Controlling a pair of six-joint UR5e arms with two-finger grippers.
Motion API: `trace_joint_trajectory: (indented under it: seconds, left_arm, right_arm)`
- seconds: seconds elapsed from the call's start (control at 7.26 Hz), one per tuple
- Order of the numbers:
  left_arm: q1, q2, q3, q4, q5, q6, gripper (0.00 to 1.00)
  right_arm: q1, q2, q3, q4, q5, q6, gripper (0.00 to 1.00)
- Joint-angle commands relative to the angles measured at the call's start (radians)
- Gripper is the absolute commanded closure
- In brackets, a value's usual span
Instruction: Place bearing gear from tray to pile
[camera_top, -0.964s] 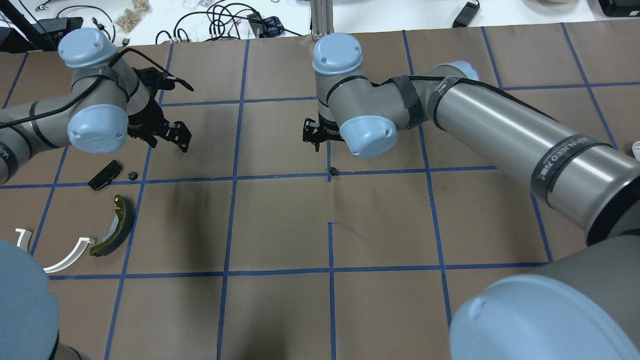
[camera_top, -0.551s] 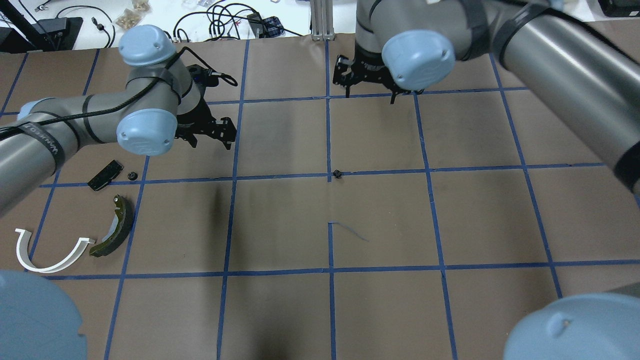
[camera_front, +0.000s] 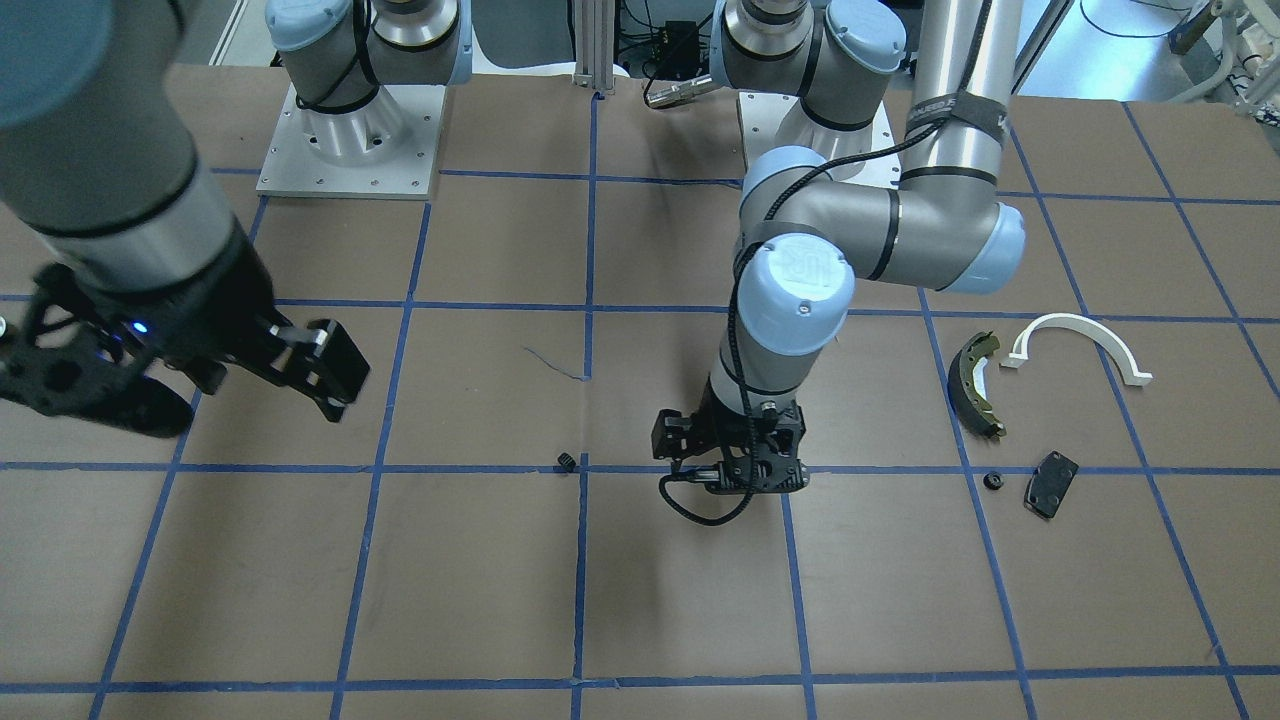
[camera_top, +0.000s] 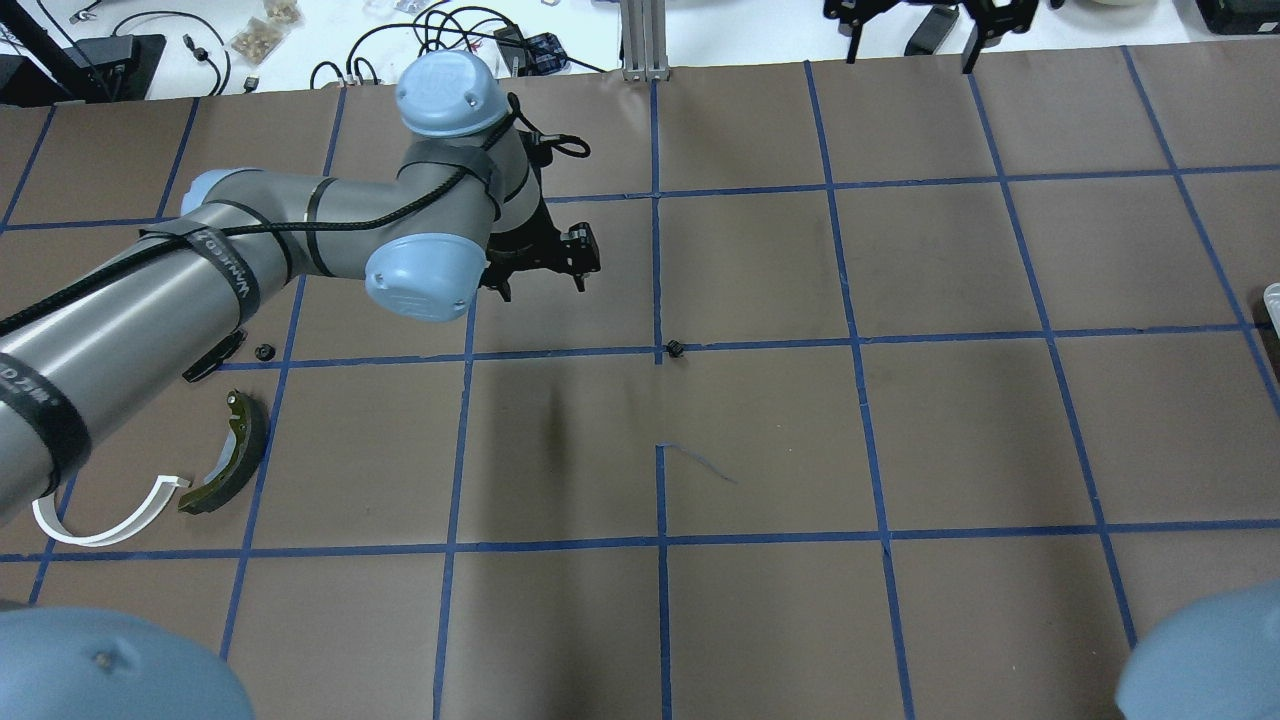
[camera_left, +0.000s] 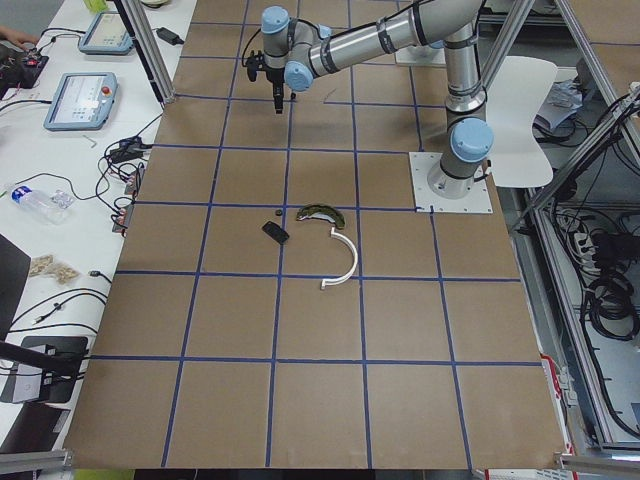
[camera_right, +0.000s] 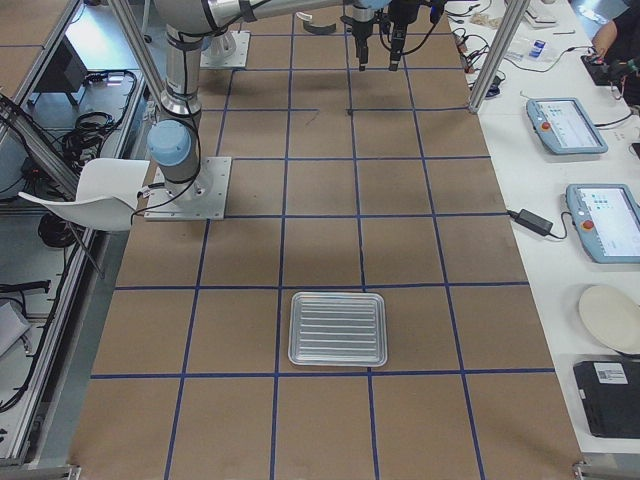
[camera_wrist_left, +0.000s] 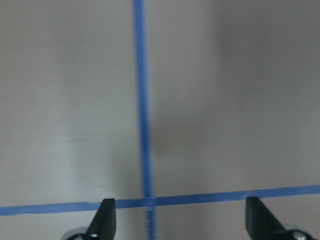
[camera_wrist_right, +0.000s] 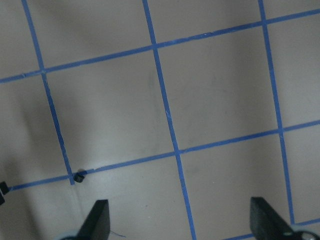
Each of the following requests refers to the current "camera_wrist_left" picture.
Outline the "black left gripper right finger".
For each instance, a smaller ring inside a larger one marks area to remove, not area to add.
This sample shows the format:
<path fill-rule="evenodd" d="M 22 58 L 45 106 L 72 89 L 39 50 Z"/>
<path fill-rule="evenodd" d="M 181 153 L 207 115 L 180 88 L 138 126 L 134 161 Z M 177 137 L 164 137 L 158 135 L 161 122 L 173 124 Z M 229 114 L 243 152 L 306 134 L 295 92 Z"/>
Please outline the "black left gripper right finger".
<path fill-rule="evenodd" d="M 272 240 L 286 232 L 285 227 L 256 196 L 245 200 L 245 229 L 252 240 Z"/>

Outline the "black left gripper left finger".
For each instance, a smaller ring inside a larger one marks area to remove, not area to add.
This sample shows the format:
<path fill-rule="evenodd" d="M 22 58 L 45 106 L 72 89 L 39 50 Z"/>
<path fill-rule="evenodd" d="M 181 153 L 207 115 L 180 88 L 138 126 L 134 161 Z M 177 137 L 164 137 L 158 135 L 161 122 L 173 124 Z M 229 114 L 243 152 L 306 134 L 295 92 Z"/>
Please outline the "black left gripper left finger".
<path fill-rule="evenodd" d="M 116 229 L 116 201 L 114 198 L 106 198 L 101 202 L 86 235 L 89 240 L 113 240 Z"/>

